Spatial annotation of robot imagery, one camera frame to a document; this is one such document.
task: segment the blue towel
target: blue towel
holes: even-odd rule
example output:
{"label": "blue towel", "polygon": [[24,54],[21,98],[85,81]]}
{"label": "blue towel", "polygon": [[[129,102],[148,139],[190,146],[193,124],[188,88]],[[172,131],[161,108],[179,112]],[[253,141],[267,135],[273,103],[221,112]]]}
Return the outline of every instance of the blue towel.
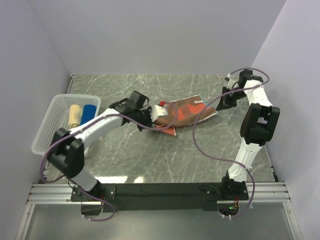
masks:
{"label": "blue towel", "polygon": [[97,107],[95,105],[91,105],[91,104],[84,105],[80,125],[89,122],[91,119],[94,119],[96,110],[97,110]]}

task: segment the gray marble surface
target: gray marble surface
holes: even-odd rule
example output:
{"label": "gray marble surface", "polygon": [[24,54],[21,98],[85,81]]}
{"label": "gray marble surface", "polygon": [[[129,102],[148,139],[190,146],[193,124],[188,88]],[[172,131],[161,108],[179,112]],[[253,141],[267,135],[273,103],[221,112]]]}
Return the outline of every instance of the gray marble surface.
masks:
{"label": "gray marble surface", "polygon": [[[77,75],[70,93],[99,96],[100,112],[133,90],[150,98],[151,104],[201,94],[207,101],[222,91],[220,75]],[[240,147],[240,126],[249,107],[238,101],[236,108],[198,124],[196,139],[208,154],[235,159]],[[133,123],[112,130],[93,143],[85,166],[103,183],[219,182],[231,166],[211,160],[194,146],[192,126],[176,129],[177,136],[143,130]],[[266,148],[256,156],[251,170],[255,181],[274,182]],[[49,179],[60,173],[50,167]]]}

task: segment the white wall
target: white wall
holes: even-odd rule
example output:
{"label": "white wall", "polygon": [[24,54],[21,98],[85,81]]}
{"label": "white wall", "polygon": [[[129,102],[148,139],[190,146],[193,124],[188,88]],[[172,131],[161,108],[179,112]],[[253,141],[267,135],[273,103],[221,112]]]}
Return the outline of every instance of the white wall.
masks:
{"label": "white wall", "polygon": [[270,74],[281,114],[267,145],[304,239],[320,239],[320,1],[287,0],[253,66]]}
{"label": "white wall", "polygon": [[251,66],[285,0],[29,0],[72,74]]}
{"label": "white wall", "polygon": [[0,238],[14,239],[40,158],[31,144],[68,73],[27,0],[0,1]]}

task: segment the white basket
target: white basket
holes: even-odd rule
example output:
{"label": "white basket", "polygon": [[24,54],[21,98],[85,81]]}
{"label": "white basket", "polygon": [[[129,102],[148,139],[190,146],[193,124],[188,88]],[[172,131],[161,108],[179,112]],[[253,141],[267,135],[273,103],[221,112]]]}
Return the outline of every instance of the white basket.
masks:
{"label": "white basket", "polygon": [[96,117],[101,99],[98,96],[81,94],[58,94],[54,96],[32,143],[31,150],[34,154],[45,154],[51,146],[55,132],[59,128],[68,129],[69,108],[72,104],[77,104],[82,108],[87,104],[95,105],[94,116]]}

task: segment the gray floor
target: gray floor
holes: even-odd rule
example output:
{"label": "gray floor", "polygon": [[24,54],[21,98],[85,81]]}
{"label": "gray floor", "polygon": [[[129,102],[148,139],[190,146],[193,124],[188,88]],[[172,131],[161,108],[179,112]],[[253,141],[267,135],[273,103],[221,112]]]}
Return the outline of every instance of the gray floor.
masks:
{"label": "gray floor", "polygon": [[255,203],[231,221],[217,212],[163,210],[122,211],[109,221],[89,222],[79,205],[36,205],[26,239],[292,240],[284,211],[282,203]]}
{"label": "gray floor", "polygon": [[[102,112],[110,104],[129,97],[133,90],[145,94],[153,104],[198,94],[208,101],[221,94],[223,79],[217,75],[77,75],[70,93],[99,96]],[[242,99],[238,107],[220,111],[199,123],[196,139],[202,149],[210,155],[234,160],[248,107],[247,100]],[[194,146],[191,126],[177,129],[177,134],[174,137],[148,130],[139,132],[133,123],[126,124],[91,145],[85,165],[103,183],[221,181],[231,164],[203,156]],[[52,167],[49,179],[59,174]],[[256,156],[252,174],[257,182],[274,181],[265,148]]]}

